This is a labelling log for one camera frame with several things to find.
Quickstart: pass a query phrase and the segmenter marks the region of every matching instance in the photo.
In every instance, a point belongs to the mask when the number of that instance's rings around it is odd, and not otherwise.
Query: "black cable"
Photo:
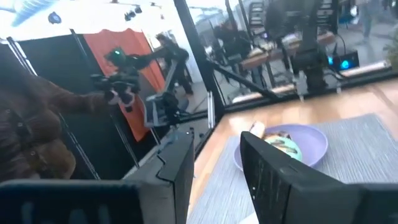
[[[332,66],[329,66],[328,69],[331,72],[329,74],[333,75],[337,80],[347,80],[347,79],[349,79],[349,77],[341,74],[340,71],[338,71],[337,69],[333,68]]]
[[[343,42],[344,54],[346,54],[347,48],[346,48],[346,42],[344,41],[344,38],[340,34],[336,34],[336,36],[338,36],[341,39],[341,41]]]

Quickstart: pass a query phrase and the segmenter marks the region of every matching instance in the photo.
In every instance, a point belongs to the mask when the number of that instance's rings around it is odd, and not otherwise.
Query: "brown jacket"
[[[0,182],[39,178],[38,169],[49,170],[54,178],[69,179],[76,161],[60,139],[62,127],[57,114],[93,113],[108,106],[101,93],[75,95],[40,77],[32,81],[40,88],[44,106],[0,90]],[[23,122],[15,121],[15,114]],[[27,144],[16,131],[22,123],[30,132]]]

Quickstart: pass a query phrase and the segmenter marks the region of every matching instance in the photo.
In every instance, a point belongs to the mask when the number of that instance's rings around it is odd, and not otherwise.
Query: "food on plate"
[[[299,147],[296,145],[293,140],[289,138],[283,138],[278,135],[268,136],[264,139],[270,145],[274,146],[275,148],[281,150],[282,152],[288,154],[290,157],[302,161],[302,153]]]
[[[266,130],[265,124],[256,121],[251,126],[249,132],[252,133],[253,135],[263,139],[265,130]]]
[[[288,154],[290,157],[302,161],[302,153],[296,143],[290,137],[290,134],[285,131],[276,133],[266,133],[266,125],[261,122],[254,122],[250,128],[250,133],[265,140],[272,146]]]

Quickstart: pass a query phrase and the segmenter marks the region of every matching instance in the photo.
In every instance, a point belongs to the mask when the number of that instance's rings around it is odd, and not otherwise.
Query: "desk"
[[[266,126],[286,123],[313,124],[376,113],[391,134],[398,138],[398,79],[353,88],[337,95],[327,95],[300,102],[290,101],[226,115],[216,127],[195,162],[195,175],[188,214],[206,186],[230,136],[248,130],[254,121]]]
[[[352,68],[349,70],[345,70],[342,71],[341,74],[346,76],[346,77],[354,77],[356,75],[362,75],[363,73],[367,73],[367,72],[373,72],[373,71],[377,71],[383,68],[387,68],[389,65],[389,63],[385,60],[382,60],[380,62],[376,62],[367,66],[362,66],[359,68]],[[289,84],[289,85],[285,85],[285,86],[279,86],[277,88],[273,88],[271,91],[273,91],[275,94],[278,93],[284,93],[287,91],[292,91],[294,90],[294,85],[293,84]],[[262,97],[262,95],[260,93],[251,93],[248,95],[243,95],[243,96],[237,96],[234,99],[232,99],[232,103],[238,103],[238,102],[242,102],[242,101],[246,101],[246,100],[252,100],[252,99],[256,99],[256,98],[260,98]]]
[[[318,36],[318,42],[322,45],[332,44],[334,41],[335,41],[335,36],[331,32]],[[300,39],[289,41],[289,47],[286,49],[289,56],[295,53],[295,51],[300,46],[300,43],[301,43]],[[243,60],[241,62],[241,65],[243,69],[253,69],[258,66],[261,66],[263,63],[275,60],[281,60],[282,58],[283,55],[281,49],[274,49],[270,53],[266,54],[263,53],[260,55],[255,55],[253,57],[247,58],[246,60]]]

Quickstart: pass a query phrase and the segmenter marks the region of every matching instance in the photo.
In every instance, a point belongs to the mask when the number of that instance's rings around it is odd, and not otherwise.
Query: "orange curtain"
[[[144,33],[134,32],[131,29],[127,29],[123,32],[102,30],[97,34],[85,34],[84,38],[93,52],[98,65],[106,76],[111,75],[116,68],[106,61],[104,56],[115,47],[121,47],[128,55],[144,55],[152,52]],[[141,73],[147,78],[156,92],[163,89],[165,80],[156,62],[152,62],[150,66],[141,70]],[[130,125],[135,139],[140,141],[148,132],[148,129],[144,126],[145,110],[143,102],[141,100],[136,100],[133,104],[133,111],[130,113],[127,113],[123,106],[121,106],[121,109]]]

